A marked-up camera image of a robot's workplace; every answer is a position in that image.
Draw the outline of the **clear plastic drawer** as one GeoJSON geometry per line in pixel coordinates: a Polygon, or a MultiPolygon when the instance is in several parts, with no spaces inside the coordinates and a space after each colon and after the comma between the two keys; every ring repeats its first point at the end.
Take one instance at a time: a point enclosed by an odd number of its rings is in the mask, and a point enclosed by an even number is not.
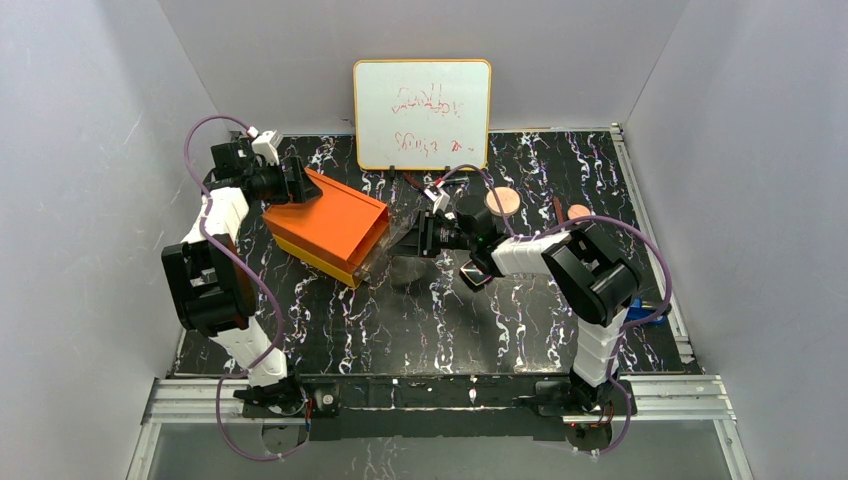
{"type": "Polygon", "coordinates": [[[355,269],[354,277],[365,282],[373,282],[387,270],[391,261],[396,258],[390,255],[391,246],[401,234],[413,225],[417,225],[417,221],[412,218],[391,220],[388,229],[379,237],[376,244],[355,269]]]}

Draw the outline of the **black square compact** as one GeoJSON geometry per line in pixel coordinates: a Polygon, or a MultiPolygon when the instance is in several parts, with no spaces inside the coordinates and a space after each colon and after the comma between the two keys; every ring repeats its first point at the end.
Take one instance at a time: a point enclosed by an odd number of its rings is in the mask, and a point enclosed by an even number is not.
{"type": "Polygon", "coordinates": [[[493,280],[492,275],[480,270],[471,260],[460,267],[459,276],[463,283],[473,292],[483,290],[493,280]]]}

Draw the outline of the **orange drawer organizer box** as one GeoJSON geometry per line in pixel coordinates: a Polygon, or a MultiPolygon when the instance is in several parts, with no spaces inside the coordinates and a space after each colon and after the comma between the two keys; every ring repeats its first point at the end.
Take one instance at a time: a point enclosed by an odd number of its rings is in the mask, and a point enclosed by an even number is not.
{"type": "Polygon", "coordinates": [[[356,288],[357,270],[388,231],[388,205],[310,168],[305,172],[322,195],[272,205],[263,221],[283,251],[356,288]]]}

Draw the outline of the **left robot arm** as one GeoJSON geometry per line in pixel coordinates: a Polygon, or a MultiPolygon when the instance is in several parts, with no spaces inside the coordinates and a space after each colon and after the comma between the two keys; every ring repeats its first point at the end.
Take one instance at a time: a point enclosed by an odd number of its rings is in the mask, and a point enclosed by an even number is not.
{"type": "Polygon", "coordinates": [[[283,165],[275,130],[251,128],[212,147],[214,166],[195,175],[202,206],[183,239],[161,259],[181,325],[223,347],[249,385],[235,397],[250,405],[296,410],[306,402],[298,376],[256,318],[255,290],[263,284],[237,253],[238,235],[252,204],[308,204],[322,195],[299,158],[283,165]]]}

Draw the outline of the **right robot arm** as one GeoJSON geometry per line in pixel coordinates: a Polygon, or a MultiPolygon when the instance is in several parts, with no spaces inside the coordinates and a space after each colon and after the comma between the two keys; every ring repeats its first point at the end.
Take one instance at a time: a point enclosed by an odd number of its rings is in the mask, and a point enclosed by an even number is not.
{"type": "Polygon", "coordinates": [[[569,380],[557,394],[536,394],[530,402],[588,411],[608,401],[617,370],[614,347],[641,275],[600,229],[582,222],[547,235],[515,238],[500,228],[479,195],[460,198],[452,211],[449,197],[429,191],[434,205],[419,210],[395,236],[392,256],[435,258],[445,250],[467,252],[460,277],[474,292],[496,278],[520,274],[554,280],[578,318],[577,353],[569,380]]]}

